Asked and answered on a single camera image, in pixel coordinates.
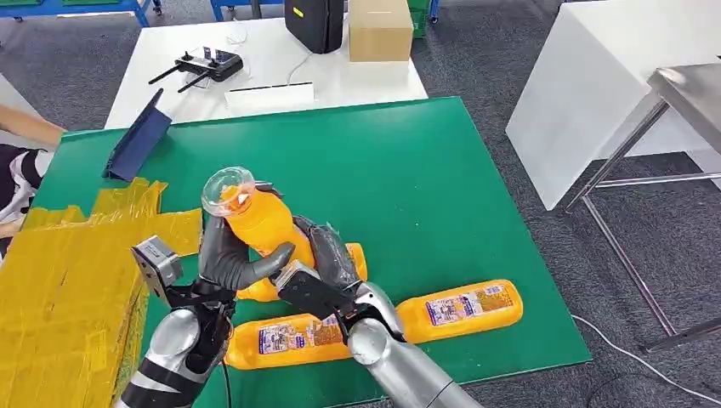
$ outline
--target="black speaker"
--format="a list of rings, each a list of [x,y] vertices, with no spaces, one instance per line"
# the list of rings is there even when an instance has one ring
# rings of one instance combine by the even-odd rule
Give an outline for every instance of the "black speaker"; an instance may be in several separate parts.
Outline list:
[[[343,41],[343,0],[285,0],[286,28],[311,52],[327,54]]]

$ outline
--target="cardboard box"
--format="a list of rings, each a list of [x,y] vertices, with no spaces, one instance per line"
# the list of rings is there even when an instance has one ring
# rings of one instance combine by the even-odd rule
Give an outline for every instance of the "cardboard box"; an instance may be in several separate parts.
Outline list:
[[[350,60],[408,61],[413,23],[406,0],[349,0]]]

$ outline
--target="gray carpet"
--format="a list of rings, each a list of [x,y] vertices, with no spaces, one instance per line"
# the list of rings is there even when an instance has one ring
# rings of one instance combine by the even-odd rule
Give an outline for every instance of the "gray carpet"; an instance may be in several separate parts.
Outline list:
[[[504,132],[559,0],[442,2],[439,23],[412,50],[429,95],[463,98],[571,312],[638,353],[641,344],[661,338],[662,329],[585,208],[572,215],[544,210]],[[176,0],[164,11],[149,15],[150,23],[213,20],[204,0]],[[236,12],[239,19],[250,15]],[[102,128],[138,34],[135,19],[121,15],[0,20],[0,70],[49,120],[69,129]],[[685,154],[669,154],[626,159],[618,175],[693,171]],[[721,315],[721,194],[710,182],[606,190],[593,198],[677,328]],[[469,392],[497,408],[583,407],[589,398],[592,407],[710,406],[648,376],[585,326],[581,332],[593,362],[478,383]],[[716,335],[645,358],[683,385],[719,398],[719,349]]]

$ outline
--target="bottle label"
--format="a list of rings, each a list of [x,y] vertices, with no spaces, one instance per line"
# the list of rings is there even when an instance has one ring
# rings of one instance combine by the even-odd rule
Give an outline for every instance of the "bottle label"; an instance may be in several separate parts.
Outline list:
[[[440,326],[509,308],[513,304],[503,285],[490,285],[476,291],[428,301],[426,310],[433,326]]]
[[[258,352],[261,354],[280,353],[342,341],[343,335],[335,316],[323,321],[312,319],[306,325],[305,332],[297,330],[291,322],[264,326],[258,330]]]

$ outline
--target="clear plastic cup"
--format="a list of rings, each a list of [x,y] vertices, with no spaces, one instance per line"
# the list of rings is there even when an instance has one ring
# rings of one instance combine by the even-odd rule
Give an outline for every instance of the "clear plastic cup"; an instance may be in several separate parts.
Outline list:
[[[243,210],[255,191],[253,175],[243,167],[226,167],[211,176],[203,186],[203,208],[216,217]]]

